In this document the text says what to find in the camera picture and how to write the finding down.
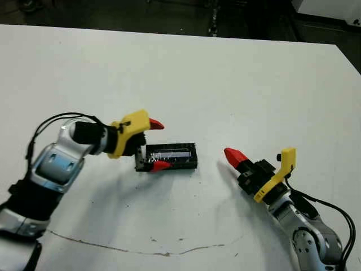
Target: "white table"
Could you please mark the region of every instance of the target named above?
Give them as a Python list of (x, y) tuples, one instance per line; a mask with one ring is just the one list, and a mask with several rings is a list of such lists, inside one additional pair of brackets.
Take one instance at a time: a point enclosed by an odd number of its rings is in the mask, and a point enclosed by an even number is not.
[[(361, 76), (333, 45), (1, 25), (1, 201), (42, 120), (80, 111), (110, 123), (140, 108), (166, 126), (148, 143), (196, 142), (198, 168), (137, 173), (133, 158), (89, 156), (49, 226), (66, 238), (46, 233), (37, 270), (291, 270), (287, 239), (240, 191), (224, 147), (277, 167), (297, 147), (295, 187), (360, 230)], [(317, 208), (345, 244), (341, 215)]]

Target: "black cable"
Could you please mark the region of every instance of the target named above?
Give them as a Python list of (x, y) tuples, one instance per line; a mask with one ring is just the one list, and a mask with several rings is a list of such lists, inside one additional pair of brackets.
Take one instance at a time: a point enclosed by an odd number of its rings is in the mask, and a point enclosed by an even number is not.
[(342, 252), (342, 255), (341, 255), (341, 260), (340, 260), (340, 270), (344, 270), (346, 268), (346, 262), (347, 262), (347, 259), (349, 258), (350, 256), (350, 253), (354, 247), (354, 244), (355, 244), (355, 240), (356, 240), (356, 228), (355, 228), (355, 224), (352, 220), (352, 218), (349, 216), (348, 213), (346, 213), (343, 209), (341, 209), (340, 207), (336, 206), (336, 205), (333, 205), (331, 203), (328, 203), (328, 202), (325, 202), (323, 200), (320, 200), (320, 199), (317, 199), (317, 198), (314, 198), (310, 195), (307, 195), (303, 192), (300, 192), (298, 190), (295, 190), (293, 187), (291, 187), (291, 185), (289, 184), (288, 182), (288, 178), (285, 178), (285, 182), (286, 182), (286, 185), (290, 188), (291, 192), (292, 193), (295, 193), (295, 194), (299, 194), (300, 196), (312, 201), (312, 202), (318, 202), (322, 205), (325, 205), (327, 207), (330, 207), (330, 208), (333, 208), (337, 211), (339, 211), (339, 213), (341, 213), (348, 226), (349, 226), (349, 230), (350, 230), (350, 236), (349, 236), (349, 240)]
[(52, 123), (54, 123), (55, 121), (61, 120), (61, 119), (72, 119), (75, 117), (86, 117), (92, 121), (94, 121), (95, 123), (98, 123), (101, 126), (104, 126), (104, 124), (95, 116), (90, 116), (87, 114), (83, 114), (83, 113), (78, 113), (78, 112), (67, 112), (67, 113), (61, 113), (61, 114), (57, 114), (54, 115), (52, 117), (49, 117), (48, 119), (46, 119), (45, 121), (43, 121), (42, 123), (40, 123), (40, 125), (37, 127), (37, 129), (35, 130), (32, 139), (30, 140), (29, 144), (28, 144), (28, 148), (27, 148), (27, 154), (25, 156), (25, 159), (28, 162), (27, 165), (27, 172), (25, 174), (25, 178), (30, 176), (30, 172), (31, 172), (31, 167), (32, 167), (32, 160), (33, 160), (33, 154), (34, 154), (34, 147), (35, 147), (35, 139)]

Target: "gray floor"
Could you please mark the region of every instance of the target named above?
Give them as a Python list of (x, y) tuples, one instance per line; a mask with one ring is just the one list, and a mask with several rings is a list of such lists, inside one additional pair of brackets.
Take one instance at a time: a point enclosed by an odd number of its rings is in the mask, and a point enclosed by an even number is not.
[[(260, 38), (336, 44), (361, 72), (361, 32), (339, 22), (322, 23), (296, 16), (287, 0), (259, 1), (250, 11), (235, 2), (220, 0), (218, 37)], [(207, 0), (43, 0), (44, 8), (23, 14), (15, 0), (0, 0), (0, 24), (124, 30), (132, 32), (207, 36), (212, 9)]]

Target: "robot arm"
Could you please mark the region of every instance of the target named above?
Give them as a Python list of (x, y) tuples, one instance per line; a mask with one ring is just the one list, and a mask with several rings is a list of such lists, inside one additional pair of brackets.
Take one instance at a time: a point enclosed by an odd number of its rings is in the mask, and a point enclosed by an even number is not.
[[(347, 256), (342, 252), (339, 237), (322, 221), (316, 208), (305, 197), (325, 202), (289, 186), (287, 179), (296, 166), (294, 148), (285, 149), (278, 155), (281, 169), (276, 174), (275, 168), (266, 160), (252, 163), (240, 151), (231, 148), (226, 148), (224, 153), (228, 162), (241, 173), (237, 179), (239, 186), (247, 194), (254, 195), (256, 202), (263, 201), (269, 213), (278, 220), (292, 243), (301, 271), (346, 270)], [(282, 183), (284, 179), (289, 187)], [(326, 205), (341, 210), (332, 204)], [(352, 231), (350, 240), (354, 239), (354, 234), (355, 231)], [(351, 251), (352, 246), (347, 244), (347, 250)]]
[(144, 110), (110, 126), (79, 118), (64, 123), (58, 140), (45, 147), (24, 179), (10, 187), (11, 196), (0, 207), (0, 271), (35, 269), (42, 249), (37, 238), (44, 234), (86, 155), (133, 155), (146, 144), (145, 130), (162, 128)]

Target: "red fingertip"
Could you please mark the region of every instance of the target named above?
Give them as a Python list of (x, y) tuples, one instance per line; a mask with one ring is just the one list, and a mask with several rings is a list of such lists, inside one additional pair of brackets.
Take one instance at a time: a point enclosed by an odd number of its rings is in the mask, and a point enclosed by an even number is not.
[(170, 168), (172, 163), (164, 162), (164, 161), (155, 161), (153, 163), (153, 169), (151, 172), (162, 171), (164, 169)]
[(239, 163), (248, 160), (247, 156), (245, 156), (239, 150), (235, 150), (233, 148), (225, 148), (224, 154), (228, 162), (234, 167), (237, 168)]
[(159, 121), (149, 118), (151, 123), (151, 130), (163, 130), (164, 126)]

